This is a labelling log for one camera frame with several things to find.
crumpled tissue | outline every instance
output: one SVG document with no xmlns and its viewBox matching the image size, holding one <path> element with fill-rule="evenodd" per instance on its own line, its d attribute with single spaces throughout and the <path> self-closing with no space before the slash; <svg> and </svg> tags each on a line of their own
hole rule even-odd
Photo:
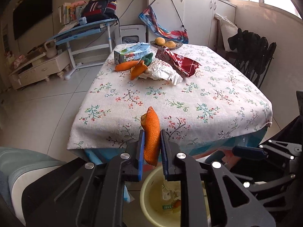
<svg viewBox="0 0 303 227">
<path fill-rule="evenodd" d="M 163 60 L 155 59 L 147 70 L 139 75 L 140 78 L 152 78 L 153 80 L 164 79 L 177 85 L 183 81 L 183 78 L 172 68 L 172 66 Z"/>
</svg>

cable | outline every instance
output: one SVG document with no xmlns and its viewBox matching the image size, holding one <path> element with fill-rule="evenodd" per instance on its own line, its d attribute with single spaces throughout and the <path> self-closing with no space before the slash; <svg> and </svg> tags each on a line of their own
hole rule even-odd
<svg viewBox="0 0 303 227">
<path fill-rule="evenodd" d="M 131 6 L 131 4 L 133 3 L 133 1 L 134 1 L 134 0 L 131 1 L 131 3 L 128 5 L 127 9 L 124 11 L 124 13 L 120 16 L 119 19 L 121 19 L 122 16 L 126 13 L 126 11 L 127 11 L 128 8 Z M 102 37 L 104 33 L 105 33 L 105 31 L 104 31 L 97 39 L 95 39 L 95 40 L 93 40 L 91 43 L 89 43 L 89 44 L 85 47 L 85 49 L 86 49 L 89 45 L 91 45 L 92 43 L 94 43 L 95 41 L 97 41 L 100 37 Z"/>
</svg>

black tv screen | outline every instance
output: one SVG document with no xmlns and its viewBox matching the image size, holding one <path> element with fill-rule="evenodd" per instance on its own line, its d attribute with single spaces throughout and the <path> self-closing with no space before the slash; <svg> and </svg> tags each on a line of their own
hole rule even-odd
<svg viewBox="0 0 303 227">
<path fill-rule="evenodd" d="M 15 40 L 52 12 L 52 0 L 24 0 L 13 12 Z"/>
</svg>

backpack strap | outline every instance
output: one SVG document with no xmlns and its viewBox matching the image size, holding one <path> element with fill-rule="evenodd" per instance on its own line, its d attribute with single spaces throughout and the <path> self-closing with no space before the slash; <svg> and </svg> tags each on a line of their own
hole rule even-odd
<svg viewBox="0 0 303 227">
<path fill-rule="evenodd" d="M 183 30 L 184 31 L 187 31 L 186 29 L 185 29 L 185 27 L 184 27 L 184 25 L 183 25 L 183 22 L 182 22 L 182 20 L 181 20 L 181 17 L 180 17 L 180 15 L 179 15 L 179 13 L 178 13 L 178 10 L 177 10 L 177 8 L 176 8 L 176 6 L 175 6 L 175 4 L 174 4 L 174 1 L 173 0 L 171 0 L 172 1 L 172 4 L 174 5 L 174 7 L 175 7 L 175 10 L 176 10 L 176 12 L 177 12 L 177 14 L 178 14 L 178 17 L 179 17 L 179 19 L 180 19 L 180 21 L 181 21 L 181 24 L 182 24 L 182 27 L 183 27 Z"/>
</svg>

tablecloth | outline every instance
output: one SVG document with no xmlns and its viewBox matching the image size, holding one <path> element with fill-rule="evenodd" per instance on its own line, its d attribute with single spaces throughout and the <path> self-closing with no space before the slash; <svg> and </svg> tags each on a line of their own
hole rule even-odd
<svg viewBox="0 0 303 227">
<path fill-rule="evenodd" d="M 205 46 L 185 44 L 173 52 L 200 64 L 195 75 L 175 86 L 149 78 L 131 81 L 130 71 L 115 71 L 112 52 L 83 100 L 68 149 L 125 148 L 138 139 L 140 117 L 150 106 L 168 139 L 187 151 L 204 145 L 212 150 L 212 141 L 271 125 L 271 102 L 228 61 Z"/>
</svg>

